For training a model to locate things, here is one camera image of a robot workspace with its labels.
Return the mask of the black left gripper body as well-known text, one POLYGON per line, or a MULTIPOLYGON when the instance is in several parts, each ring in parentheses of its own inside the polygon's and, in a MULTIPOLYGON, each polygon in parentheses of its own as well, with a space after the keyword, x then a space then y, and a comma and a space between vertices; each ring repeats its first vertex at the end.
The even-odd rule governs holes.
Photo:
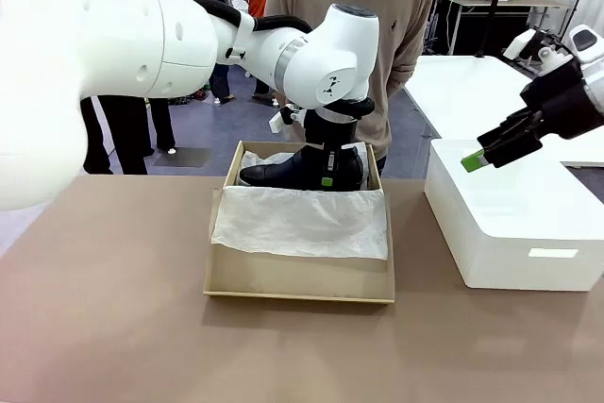
POLYGON ((354 142, 356 128, 357 121, 334 123, 316 112, 307 112, 304 119, 305 143, 322 145, 328 150, 339 149, 354 142))

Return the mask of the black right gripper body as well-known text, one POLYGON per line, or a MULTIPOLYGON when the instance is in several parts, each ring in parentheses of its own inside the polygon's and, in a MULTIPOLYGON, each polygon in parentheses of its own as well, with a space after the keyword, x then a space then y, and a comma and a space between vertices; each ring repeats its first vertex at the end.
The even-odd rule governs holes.
POLYGON ((528 110, 523 127, 538 139, 548 134, 570 140, 603 126, 576 58, 535 77, 521 91, 528 110))

